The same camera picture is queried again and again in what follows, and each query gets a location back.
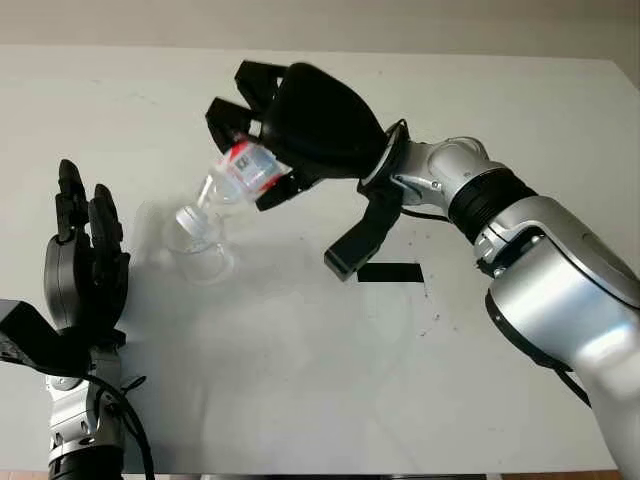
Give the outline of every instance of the cable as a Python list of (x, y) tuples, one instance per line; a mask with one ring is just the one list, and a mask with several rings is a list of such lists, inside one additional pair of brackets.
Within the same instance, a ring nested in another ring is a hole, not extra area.
[(422, 219), (426, 219), (426, 220), (436, 220), (438, 222), (451, 223), (451, 222), (449, 222), (449, 219), (447, 217), (445, 217), (444, 215), (434, 215), (432, 213), (415, 212), (413, 210), (407, 210), (406, 208), (401, 208), (400, 212), (403, 215), (407, 215), (408, 217), (415, 217), (415, 218), (422, 218)]
[(151, 456), (151, 447), (149, 446), (149, 440), (147, 439), (147, 434), (144, 431), (144, 427), (142, 426), (142, 422), (138, 417), (138, 414), (133, 409), (129, 400), (124, 396), (119, 389), (112, 386), (110, 383), (105, 382), (99, 377), (95, 375), (84, 375), (82, 377), (83, 380), (87, 380), (88, 382), (94, 383), (98, 385), (101, 389), (104, 389), (109, 395), (113, 397), (113, 399), (119, 404), (120, 408), (124, 411), (123, 413), (129, 417), (133, 426), (129, 425), (133, 430), (135, 430), (136, 434), (132, 436), (138, 443), (138, 447), (140, 448), (140, 453), (142, 455), (142, 464), (144, 465), (144, 476), (146, 480), (155, 480), (153, 475), (153, 457)]
[(129, 435), (131, 435), (133, 437), (133, 439), (136, 442), (140, 442), (140, 437), (138, 436), (138, 434), (136, 433), (135, 429), (133, 428), (133, 425), (131, 425), (131, 423), (129, 422), (129, 420), (127, 420), (127, 417), (125, 415), (122, 415), (120, 417), (122, 419), (122, 423), (124, 423), (124, 426), (126, 427), (127, 431), (129, 432)]
[(146, 381), (147, 381), (147, 376), (141, 375), (139, 377), (134, 378), (133, 381), (131, 381), (128, 385), (125, 385), (124, 387), (120, 387), (120, 390), (122, 390), (122, 394), (126, 396), (131, 390), (135, 390)]
[(584, 389), (580, 385), (578, 385), (575, 382), (575, 380), (571, 378), (569, 374), (564, 370), (554, 370), (554, 371), (556, 372), (556, 375), (558, 375), (560, 380), (562, 380), (562, 383), (564, 383), (567, 387), (569, 387), (569, 390), (575, 393), (576, 396), (580, 400), (582, 400), (587, 407), (591, 408), (591, 402), (589, 401), (589, 395), (587, 395), (587, 392), (585, 392)]

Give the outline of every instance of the table surface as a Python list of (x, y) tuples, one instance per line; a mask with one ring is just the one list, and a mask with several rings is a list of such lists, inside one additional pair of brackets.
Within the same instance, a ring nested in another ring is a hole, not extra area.
[[(638, 271), (640, 99), (610, 62), (539, 58), (0, 47), (0, 294), (48, 316), (58, 160), (111, 187), (132, 253), (125, 376), (159, 472), (496, 472), (612, 467), (589, 410), (492, 326), (453, 227), (401, 218), (376, 260), (422, 284), (342, 284), (323, 252), (361, 215), (352, 181), (237, 208), (234, 274), (191, 287), (158, 228), (217, 154), (204, 112), (245, 58), (313, 62), (413, 138), (473, 135)], [(42, 470), (44, 378), (0, 365), (0, 468)], [(129, 442), (127, 465), (139, 470)]]

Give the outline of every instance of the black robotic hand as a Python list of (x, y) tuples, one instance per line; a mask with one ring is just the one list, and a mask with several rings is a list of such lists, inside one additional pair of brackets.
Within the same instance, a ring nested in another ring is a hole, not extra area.
[(256, 205), (267, 210), (325, 178), (359, 179), (369, 206), (363, 219), (325, 253), (325, 263), (348, 278), (377, 252), (400, 215), (401, 191), (384, 175), (399, 156), (399, 123), (385, 132), (367, 104), (349, 87), (305, 64), (290, 67), (245, 61), (235, 76), (249, 108), (216, 98), (207, 124), (222, 152), (250, 140), (291, 167)]
[[(58, 232), (47, 245), (45, 297), (55, 330), (26, 302), (0, 299), (0, 360), (49, 375), (86, 375), (95, 345), (122, 346), (114, 329), (127, 298), (129, 254), (109, 189), (87, 201), (77, 167), (62, 160)], [(91, 238), (85, 226), (91, 225)]]

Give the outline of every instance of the white wall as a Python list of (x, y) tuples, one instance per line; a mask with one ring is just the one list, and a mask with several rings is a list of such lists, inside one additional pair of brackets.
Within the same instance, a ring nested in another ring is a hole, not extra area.
[(0, 0), (0, 43), (604, 58), (640, 83), (638, 0)]

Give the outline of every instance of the clear plastic bottle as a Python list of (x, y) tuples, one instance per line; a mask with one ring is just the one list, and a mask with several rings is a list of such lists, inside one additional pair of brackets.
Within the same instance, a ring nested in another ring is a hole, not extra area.
[(254, 201), (284, 173), (265, 148), (243, 142), (231, 148), (207, 173), (193, 203), (166, 222), (163, 240), (187, 281), (214, 283), (233, 268), (224, 235), (223, 205)]

